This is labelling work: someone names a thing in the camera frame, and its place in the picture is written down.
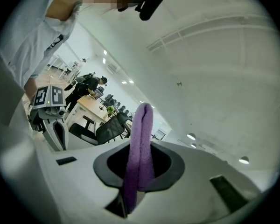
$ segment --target black rectangular slot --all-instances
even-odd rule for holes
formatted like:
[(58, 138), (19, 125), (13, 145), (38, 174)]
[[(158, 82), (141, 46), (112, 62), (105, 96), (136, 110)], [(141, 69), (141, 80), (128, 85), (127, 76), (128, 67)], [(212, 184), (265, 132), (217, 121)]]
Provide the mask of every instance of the black rectangular slot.
[(74, 157), (68, 157), (68, 158), (64, 158), (64, 159), (58, 159), (56, 160), (56, 162), (58, 163), (58, 165), (63, 165), (63, 164), (67, 164), (73, 161), (76, 161), (77, 159)]
[(248, 201), (227, 181), (224, 176), (218, 176), (210, 179), (223, 202), (231, 213), (245, 206)]

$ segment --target black camera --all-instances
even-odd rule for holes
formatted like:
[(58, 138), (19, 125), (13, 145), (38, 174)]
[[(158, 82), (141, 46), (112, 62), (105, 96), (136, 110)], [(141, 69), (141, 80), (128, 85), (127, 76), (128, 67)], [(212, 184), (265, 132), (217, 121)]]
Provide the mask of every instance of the black camera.
[(118, 9), (118, 11), (123, 12), (128, 7), (137, 6), (135, 11), (140, 12), (140, 19), (147, 21), (151, 18), (162, 1), (163, 0), (133, 0), (132, 3), (128, 3), (124, 7)]

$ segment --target white shirt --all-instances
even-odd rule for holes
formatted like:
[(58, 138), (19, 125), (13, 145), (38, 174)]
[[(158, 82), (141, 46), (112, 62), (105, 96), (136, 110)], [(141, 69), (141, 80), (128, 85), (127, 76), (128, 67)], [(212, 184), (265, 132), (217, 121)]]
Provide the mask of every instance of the white shirt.
[(6, 47), (0, 46), (2, 59), (6, 61), (6, 65), (14, 76), (16, 83), (22, 88), (30, 77), (36, 78), (43, 71), (52, 55), (69, 38), (82, 4), (77, 2), (70, 18), (66, 21), (60, 21), (45, 17), (52, 1), (48, 0), (47, 4), (44, 4), (45, 9), (44, 7), (41, 9), (43, 18), (36, 19), (34, 28), (26, 27), (27, 20), (21, 21), (20, 28), (18, 26), (14, 27), (20, 30), (19, 33), (24, 29), (31, 30), (22, 42), (18, 40), (18, 43), (20, 43), (18, 48), (11, 46), (11, 50), (7, 50)]

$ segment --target office room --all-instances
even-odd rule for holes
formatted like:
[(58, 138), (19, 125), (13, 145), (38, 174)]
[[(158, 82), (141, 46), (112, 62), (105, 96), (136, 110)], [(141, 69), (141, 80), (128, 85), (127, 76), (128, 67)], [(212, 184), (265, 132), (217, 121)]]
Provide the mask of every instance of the office room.
[(23, 0), (10, 24), (0, 174), (36, 219), (231, 223), (274, 189), (280, 31), (258, 0)]

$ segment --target person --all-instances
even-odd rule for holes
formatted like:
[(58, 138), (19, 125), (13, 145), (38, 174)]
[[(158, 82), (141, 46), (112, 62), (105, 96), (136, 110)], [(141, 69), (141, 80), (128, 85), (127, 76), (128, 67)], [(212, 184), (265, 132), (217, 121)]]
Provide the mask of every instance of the person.
[(70, 37), (82, 2), (126, 6), (129, 0), (22, 0), (0, 35), (0, 65), (30, 101), (37, 91), (35, 79), (52, 55)]
[(77, 101), (84, 95), (91, 95), (93, 97), (96, 96), (94, 92), (98, 85), (106, 85), (107, 84), (106, 77), (91, 77), (83, 81), (81, 84), (76, 84), (74, 91), (65, 99), (66, 106), (69, 106), (68, 112), (71, 112), (72, 109), (75, 107)]

